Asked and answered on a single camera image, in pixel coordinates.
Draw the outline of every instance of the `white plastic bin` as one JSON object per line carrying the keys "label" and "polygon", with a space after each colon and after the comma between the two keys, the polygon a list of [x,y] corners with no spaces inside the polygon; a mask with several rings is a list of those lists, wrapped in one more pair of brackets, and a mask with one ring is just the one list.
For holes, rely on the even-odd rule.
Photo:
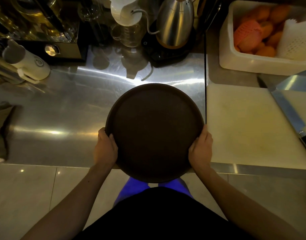
{"label": "white plastic bin", "polygon": [[[284,76],[291,76],[306,70],[306,61],[256,56],[235,50],[233,44],[233,17],[239,19],[259,5],[275,6],[276,4],[243,0],[237,0],[230,4],[228,15],[219,33],[220,66],[231,70]],[[306,8],[292,6],[288,18],[296,18],[299,14],[305,12]]]}

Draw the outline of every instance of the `blue pants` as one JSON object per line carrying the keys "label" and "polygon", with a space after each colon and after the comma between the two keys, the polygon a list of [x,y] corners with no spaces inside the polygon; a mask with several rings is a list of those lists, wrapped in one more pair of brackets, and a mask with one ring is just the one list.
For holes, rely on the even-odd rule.
{"label": "blue pants", "polygon": [[[167,187],[173,190],[176,190],[180,193],[184,193],[188,196],[190,196],[191,198],[192,195],[187,187],[187,185],[185,184],[185,182],[181,179],[181,178],[177,178],[175,180],[166,182],[166,183],[159,183],[158,184],[159,187]],[[136,195],[138,193],[141,193],[144,190],[149,189],[150,187],[148,186],[148,183],[139,181],[137,179],[134,179],[132,177],[129,178],[129,180],[126,182],[126,184],[124,185],[123,189],[121,190],[121,192],[119,193],[118,197],[116,198],[113,207],[119,203],[121,200],[124,200],[130,196]]]}

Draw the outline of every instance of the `silver knob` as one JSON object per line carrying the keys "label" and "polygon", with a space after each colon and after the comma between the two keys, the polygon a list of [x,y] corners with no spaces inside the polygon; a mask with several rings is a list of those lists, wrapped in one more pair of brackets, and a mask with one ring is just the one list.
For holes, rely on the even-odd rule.
{"label": "silver knob", "polygon": [[44,50],[49,56],[56,56],[60,54],[60,49],[54,44],[45,45]]}

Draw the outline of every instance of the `cutting board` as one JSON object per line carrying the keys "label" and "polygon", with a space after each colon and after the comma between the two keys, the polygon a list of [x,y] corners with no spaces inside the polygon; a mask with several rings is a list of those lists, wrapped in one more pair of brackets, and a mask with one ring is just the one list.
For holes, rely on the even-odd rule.
{"label": "cutting board", "polygon": [[[306,123],[306,92],[283,94]],[[212,162],[306,169],[306,149],[267,89],[211,83],[206,108]]]}

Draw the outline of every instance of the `knife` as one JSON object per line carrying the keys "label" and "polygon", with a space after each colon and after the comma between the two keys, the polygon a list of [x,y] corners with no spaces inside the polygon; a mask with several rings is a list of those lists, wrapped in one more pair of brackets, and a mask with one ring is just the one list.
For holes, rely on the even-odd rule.
{"label": "knife", "polygon": [[283,111],[284,115],[286,116],[287,120],[292,125],[293,129],[296,131],[299,140],[306,148],[306,133],[304,131],[305,123],[295,111],[293,106],[290,102],[284,97],[283,93],[276,88],[276,86],[269,80],[266,79],[265,81],[257,76],[257,81],[261,88],[267,88],[275,102],[279,105],[280,109]]}

